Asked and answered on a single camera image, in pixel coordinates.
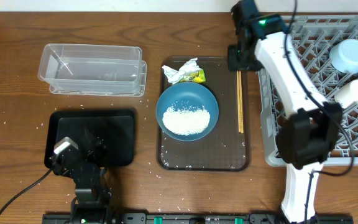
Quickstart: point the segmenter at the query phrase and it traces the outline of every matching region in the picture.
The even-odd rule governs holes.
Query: brown tray
[[[195,57],[170,57],[163,65],[178,70]],[[236,73],[227,69],[224,57],[198,57],[206,82],[219,105],[219,118],[214,129],[202,139],[179,141],[158,129],[157,161],[167,170],[242,171],[250,162],[250,137],[247,77],[242,77],[244,134],[239,133],[237,116]],[[171,83],[161,69],[161,93]]]

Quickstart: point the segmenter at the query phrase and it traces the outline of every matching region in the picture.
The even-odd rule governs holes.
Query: crumpled paper
[[[186,74],[190,74],[201,70],[201,68],[197,65],[196,61],[197,58],[190,59],[182,67],[179,68],[179,71],[176,71],[175,69],[172,69],[164,65],[162,69],[164,69],[164,74],[168,78],[168,82],[172,84],[176,84],[180,82],[180,80],[182,80],[182,78]]]

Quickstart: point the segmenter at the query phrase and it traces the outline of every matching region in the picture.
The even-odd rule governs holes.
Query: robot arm
[[[287,163],[287,182],[282,210],[287,220],[303,222],[311,171],[323,169],[323,162],[333,150],[338,128],[307,97],[287,62],[284,40],[287,27],[279,15],[260,16],[253,0],[239,1],[232,8],[238,44],[228,49],[230,70],[259,70],[264,67],[280,95],[286,123],[276,136],[278,151]],[[334,115],[342,118],[342,108],[329,104],[312,84],[296,56],[291,38],[287,39],[289,58],[300,80],[313,98]],[[314,195],[318,174],[314,175],[308,206],[309,220],[315,215]]]
[[[288,65],[283,46],[284,39],[285,34],[283,32],[267,35],[264,40],[259,39],[256,43],[255,56],[270,74],[278,94],[282,99],[285,115],[289,118],[291,115],[297,114],[299,109],[312,111],[317,109],[317,106],[306,97],[306,93],[303,91]],[[289,56],[291,57],[297,74],[305,86],[308,87],[313,97],[320,104],[323,104],[326,101],[325,97],[318,92],[310,81],[305,69],[295,54],[290,39],[287,39],[287,46],[289,46]],[[320,171],[322,169],[323,164],[319,162],[308,164],[301,170],[296,169],[292,164],[287,164],[287,181],[285,196],[282,202],[282,211],[290,223],[298,223],[304,220],[310,173],[312,170]],[[313,202],[317,180],[318,174],[315,174],[311,183],[310,205],[308,206],[307,219],[315,215]]]

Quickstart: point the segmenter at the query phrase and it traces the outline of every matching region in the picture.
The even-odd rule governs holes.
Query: white wall
[[[293,0],[256,0],[260,11],[286,12]],[[0,0],[0,11],[229,12],[237,0]],[[358,0],[299,0],[300,12],[358,12]]]

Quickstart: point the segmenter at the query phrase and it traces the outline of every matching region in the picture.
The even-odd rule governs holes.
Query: gray dish rack
[[[289,16],[283,16],[289,22]],[[358,78],[358,73],[341,73],[331,65],[329,51],[332,46],[346,39],[358,40],[358,16],[297,16],[292,28],[294,48],[317,89],[328,101],[340,87]],[[262,112],[260,122],[264,142],[265,160],[271,166],[284,166],[277,151],[275,135],[285,120],[280,96],[271,82],[269,74],[262,69],[259,74]],[[355,165],[358,165],[358,103],[344,111],[341,123],[352,138],[356,150]],[[345,166],[350,163],[349,146],[339,133],[335,149],[330,153],[326,165]]]

